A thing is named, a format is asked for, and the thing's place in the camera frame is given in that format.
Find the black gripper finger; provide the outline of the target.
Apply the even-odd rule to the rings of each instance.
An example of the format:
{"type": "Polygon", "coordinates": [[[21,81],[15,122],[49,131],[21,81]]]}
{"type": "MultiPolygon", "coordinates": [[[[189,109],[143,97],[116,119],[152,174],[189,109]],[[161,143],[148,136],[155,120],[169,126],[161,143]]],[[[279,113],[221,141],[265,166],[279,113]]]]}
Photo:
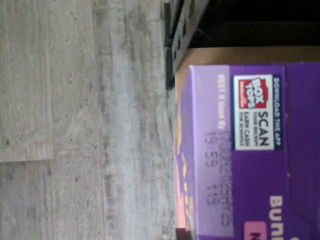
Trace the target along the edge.
{"type": "Polygon", "coordinates": [[[176,240],[192,240],[192,232],[190,230],[186,230],[182,227],[177,227],[175,229],[176,240]]]}

